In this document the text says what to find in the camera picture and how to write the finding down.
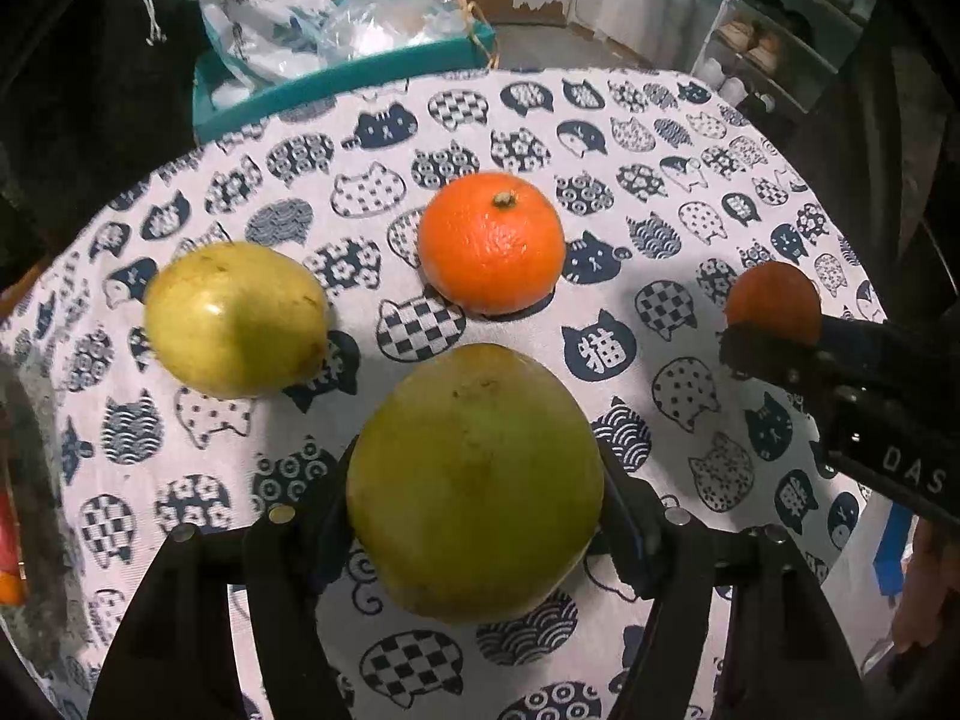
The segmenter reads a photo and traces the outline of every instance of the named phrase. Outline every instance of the pomelo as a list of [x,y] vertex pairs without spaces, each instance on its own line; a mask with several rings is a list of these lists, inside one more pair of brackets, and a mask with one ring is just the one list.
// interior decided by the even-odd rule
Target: pomelo
[[191,251],[147,288],[146,330],[179,380],[218,398],[310,378],[326,353],[323,287],[304,266],[247,242]]
[[347,510],[399,605],[451,622],[536,607],[583,555],[603,469],[577,402],[492,343],[419,365],[363,427]]

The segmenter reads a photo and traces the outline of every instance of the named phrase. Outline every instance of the cat print tablecloth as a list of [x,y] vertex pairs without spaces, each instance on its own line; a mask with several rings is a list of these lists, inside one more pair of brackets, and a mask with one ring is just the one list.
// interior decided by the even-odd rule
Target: cat print tablecloth
[[[563,220],[563,277],[512,316],[470,316],[418,270],[424,206],[476,170],[523,176]],[[243,240],[304,263],[334,323],[310,381],[221,401],[155,360],[143,300],[171,261]],[[160,167],[97,215],[0,330],[43,423],[80,596],[37,680],[83,717],[171,528],[235,528],[296,501],[417,362],[477,341],[547,365],[664,504],[712,527],[782,523],[823,579],[869,490],[822,462],[800,399],[718,361],[731,284],[774,259],[809,275],[828,314],[882,318],[803,178],[741,114],[670,71],[421,77],[306,104]],[[269,717],[246,593],[229,596],[248,709]],[[714,598],[690,718],[709,716],[729,598]],[[395,608],[357,544],[317,622],[357,720],[601,718],[649,610],[601,536],[534,613],[461,627]],[[14,633],[27,625],[5,619]]]

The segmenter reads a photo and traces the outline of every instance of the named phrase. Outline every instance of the teal basket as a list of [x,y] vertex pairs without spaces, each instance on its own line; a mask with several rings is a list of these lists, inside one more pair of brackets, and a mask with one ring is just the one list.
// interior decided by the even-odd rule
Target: teal basket
[[[478,22],[473,34],[492,55],[496,43],[493,28]],[[217,110],[210,95],[233,76],[216,52],[210,50],[197,60],[193,71],[194,135],[197,143],[208,143],[227,132],[236,132],[244,124],[258,122],[288,108],[310,103],[311,100],[321,100],[365,86],[379,86],[397,79],[411,79],[413,76],[483,68],[488,64],[487,57],[486,52],[469,37],[449,38],[344,62],[264,89],[237,105]]]

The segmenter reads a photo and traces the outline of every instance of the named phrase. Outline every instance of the metal screw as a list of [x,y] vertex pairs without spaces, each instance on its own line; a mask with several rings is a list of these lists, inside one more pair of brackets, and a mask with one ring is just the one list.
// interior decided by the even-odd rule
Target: metal screw
[[197,528],[195,525],[184,522],[184,524],[176,526],[176,528],[170,532],[170,538],[173,538],[174,541],[182,544],[184,541],[190,541],[190,539],[193,538],[196,530]]
[[775,544],[784,544],[786,543],[786,539],[790,538],[784,526],[776,525],[773,522],[763,526],[763,533]]
[[270,509],[270,514],[267,514],[267,517],[270,517],[270,522],[275,525],[286,525],[296,517],[296,509],[286,504],[280,504]]
[[690,522],[690,512],[679,506],[671,506],[664,512],[666,521],[674,525],[685,525]]

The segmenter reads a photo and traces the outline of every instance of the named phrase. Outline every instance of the hand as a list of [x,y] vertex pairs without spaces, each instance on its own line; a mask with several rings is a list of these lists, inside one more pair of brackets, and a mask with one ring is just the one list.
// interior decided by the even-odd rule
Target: hand
[[940,611],[948,590],[960,591],[960,543],[943,543],[926,520],[917,523],[913,557],[904,579],[904,595],[891,624],[894,648],[926,647],[940,634]]

